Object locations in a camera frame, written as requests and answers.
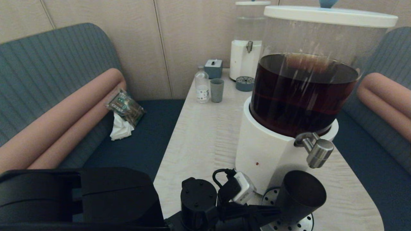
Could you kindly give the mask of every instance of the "black cable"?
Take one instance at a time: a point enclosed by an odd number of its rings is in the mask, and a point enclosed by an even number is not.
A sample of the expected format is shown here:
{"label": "black cable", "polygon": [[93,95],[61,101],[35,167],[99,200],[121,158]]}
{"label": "black cable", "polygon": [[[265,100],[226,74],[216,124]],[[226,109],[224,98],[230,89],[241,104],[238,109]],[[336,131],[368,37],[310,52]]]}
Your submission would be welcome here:
{"label": "black cable", "polygon": [[218,187],[222,187],[222,185],[221,185],[221,183],[215,178],[215,175],[217,175],[217,173],[221,173],[221,172],[225,172],[225,171],[227,171],[227,170],[229,170],[229,169],[218,169],[218,170],[215,170],[213,173],[212,173],[212,180],[218,185]]}
{"label": "black cable", "polygon": [[225,174],[227,174],[227,179],[230,179],[231,177],[233,177],[237,171],[235,169],[218,169],[215,170],[214,173],[212,174],[212,180],[218,185],[218,187],[222,187],[221,183],[215,178],[215,175],[217,175],[217,173],[221,173],[221,172],[225,172]]}

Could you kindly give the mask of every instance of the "white dispenser lid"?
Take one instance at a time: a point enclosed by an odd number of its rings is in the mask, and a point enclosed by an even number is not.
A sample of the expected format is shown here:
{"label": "white dispenser lid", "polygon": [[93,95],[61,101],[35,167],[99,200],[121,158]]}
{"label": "white dispenser lid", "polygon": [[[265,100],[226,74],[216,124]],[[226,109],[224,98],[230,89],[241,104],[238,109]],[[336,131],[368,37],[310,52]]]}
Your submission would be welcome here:
{"label": "white dispenser lid", "polygon": [[248,6],[248,5],[254,5],[254,6],[256,6],[256,5],[271,5],[271,2],[251,2],[251,1],[249,1],[249,2],[236,2],[236,5],[244,5],[244,6]]}
{"label": "white dispenser lid", "polygon": [[398,20],[397,16],[376,12],[302,6],[267,6],[264,15],[271,18],[373,28],[390,28],[395,26]]}

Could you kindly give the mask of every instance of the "bottle label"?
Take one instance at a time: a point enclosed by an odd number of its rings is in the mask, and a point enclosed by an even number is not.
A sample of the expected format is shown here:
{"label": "bottle label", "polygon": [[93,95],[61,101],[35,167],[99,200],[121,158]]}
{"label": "bottle label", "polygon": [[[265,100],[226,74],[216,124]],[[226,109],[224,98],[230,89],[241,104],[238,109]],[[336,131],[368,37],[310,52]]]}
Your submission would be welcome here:
{"label": "bottle label", "polygon": [[206,100],[208,99],[208,87],[206,85],[201,85],[196,89],[197,99]]}

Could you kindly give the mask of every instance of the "drip tray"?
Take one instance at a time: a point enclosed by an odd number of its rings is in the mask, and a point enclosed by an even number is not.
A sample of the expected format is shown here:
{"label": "drip tray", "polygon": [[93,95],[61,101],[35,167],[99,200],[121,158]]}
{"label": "drip tray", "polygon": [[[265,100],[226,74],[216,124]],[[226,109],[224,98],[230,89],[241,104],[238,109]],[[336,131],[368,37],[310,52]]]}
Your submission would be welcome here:
{"label": "drip tray", "polygon": [[[268,190],[263,196],[261,205],[273,206],[275,204],[275,200],[277,199],[279,191],[280,188],[272,188]],[[313,226],[314,217],[311,214],[293,224],[286,224],[282,223],[280,220],[276,220],[268,225],[261,227],[261,231],[312,231]]]}

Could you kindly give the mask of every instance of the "light wood table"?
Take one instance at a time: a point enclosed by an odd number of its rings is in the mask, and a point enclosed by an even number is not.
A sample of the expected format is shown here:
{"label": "light wood table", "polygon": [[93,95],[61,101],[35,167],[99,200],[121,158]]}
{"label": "light wood table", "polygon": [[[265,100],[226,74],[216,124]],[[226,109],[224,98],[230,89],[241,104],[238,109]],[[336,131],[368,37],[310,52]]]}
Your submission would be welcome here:
{"label": "light wood table", "polygon": [[[214,184],[216,169],[234,168],[242,107],[251,92],[236,90],[228,74],[224,69],[220,103],[197,103],[194,83],[191,85],[154,180],[164,218],[180,210],[183,180],[194,177]],[[322,168],[308,172],[327,191],[326,203],[314,212],[314,230],[384,230],[377,207],[338,150]],[[217,176],[220,182],[226,181],[224,174]],[[260,201],[261,196],[256,196],[249,204]]]}

